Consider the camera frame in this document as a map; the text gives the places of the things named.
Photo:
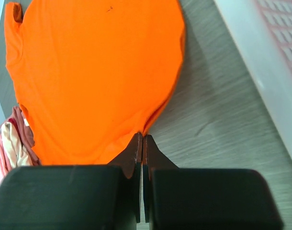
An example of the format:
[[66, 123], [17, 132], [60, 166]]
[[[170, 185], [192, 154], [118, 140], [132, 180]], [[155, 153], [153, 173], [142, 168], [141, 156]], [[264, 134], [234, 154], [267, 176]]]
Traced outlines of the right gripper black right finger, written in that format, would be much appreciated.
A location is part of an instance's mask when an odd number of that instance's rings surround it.
[[252, 169], [180, 168], [143, 139], [145, 220], [152, 230], [281, 230], [265, 178]]

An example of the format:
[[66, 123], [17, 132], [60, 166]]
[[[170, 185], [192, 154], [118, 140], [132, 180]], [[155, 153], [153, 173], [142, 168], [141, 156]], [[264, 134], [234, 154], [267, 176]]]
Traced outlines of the orange t shirt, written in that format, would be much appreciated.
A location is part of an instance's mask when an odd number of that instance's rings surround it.
[[43, 165], [106, 164], [146, 134], [180, 76], [177, 0], [7, 3], [6, 68]]

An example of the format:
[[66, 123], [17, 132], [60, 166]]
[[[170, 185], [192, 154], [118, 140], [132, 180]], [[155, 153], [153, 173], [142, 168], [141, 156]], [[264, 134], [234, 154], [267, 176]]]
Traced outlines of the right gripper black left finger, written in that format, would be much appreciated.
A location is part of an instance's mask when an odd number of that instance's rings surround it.
[[25, 166], [0, 185], [0, 230], [134, 230], [143, 137], [105, 165]]

